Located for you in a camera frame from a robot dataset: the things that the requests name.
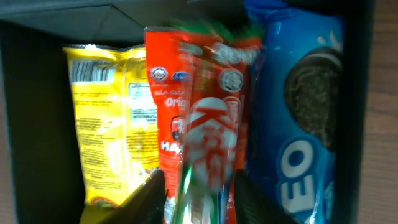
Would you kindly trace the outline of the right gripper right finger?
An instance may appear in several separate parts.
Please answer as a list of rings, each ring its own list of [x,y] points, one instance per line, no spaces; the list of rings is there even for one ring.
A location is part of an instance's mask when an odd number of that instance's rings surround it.
[[[297,224],[262,193],[243,169],[235,174],[234,198],[237,224]]]

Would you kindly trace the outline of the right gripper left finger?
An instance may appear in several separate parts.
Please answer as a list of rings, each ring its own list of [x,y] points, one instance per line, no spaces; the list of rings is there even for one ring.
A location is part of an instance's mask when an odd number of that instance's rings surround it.
[[[125,206],[117,208],[100,224],[163,224],[166,193],[164,172],[156,170]]]

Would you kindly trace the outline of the red KitKat bar wrapper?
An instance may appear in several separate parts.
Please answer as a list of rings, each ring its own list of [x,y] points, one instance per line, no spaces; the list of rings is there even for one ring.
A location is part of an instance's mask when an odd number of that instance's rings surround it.
[[[188,78],[182,171],[172,221],[223,223],[262,28],[248,24],[233,32],[218,22],[189,22],[177,27],[175,41]]]

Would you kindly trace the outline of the black cardboard gift box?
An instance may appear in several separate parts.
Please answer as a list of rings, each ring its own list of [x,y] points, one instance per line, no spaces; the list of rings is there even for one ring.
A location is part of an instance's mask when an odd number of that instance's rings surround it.
[[[333,223],[356,223],[374,2],[331,5],[346,25]],[[63,44],[129,47],[174,19],[247,21],[242,1],[1,2],[2,223],[78,223],[83,211]]]

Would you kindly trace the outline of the yellow snack bag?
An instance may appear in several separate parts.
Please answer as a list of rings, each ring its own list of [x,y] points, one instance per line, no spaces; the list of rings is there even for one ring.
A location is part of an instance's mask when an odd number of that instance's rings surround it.
[[[157,108],[144,47],[71,45],[67,56],[89,208],[124,205],[159,168]]]

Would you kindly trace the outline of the blue Oreo cookie pack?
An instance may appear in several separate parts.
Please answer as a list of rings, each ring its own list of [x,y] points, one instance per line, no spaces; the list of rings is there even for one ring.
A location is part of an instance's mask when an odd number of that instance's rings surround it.
[[[254,69],[246,168],[298,223],[330,223],[343,21],[288,5],[246,1],[265,29]]]

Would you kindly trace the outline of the red snack bag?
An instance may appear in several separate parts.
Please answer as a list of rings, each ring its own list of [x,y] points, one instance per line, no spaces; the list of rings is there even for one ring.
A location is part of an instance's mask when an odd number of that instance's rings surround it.
[[[180,34],[171,27],[146,27],[146,68],[157,107],[160,169],[165,175],[167,196],[164,223],[171,224],[180,184],[183,160],[183,122],[187,105],[186,66],[178,53]]]

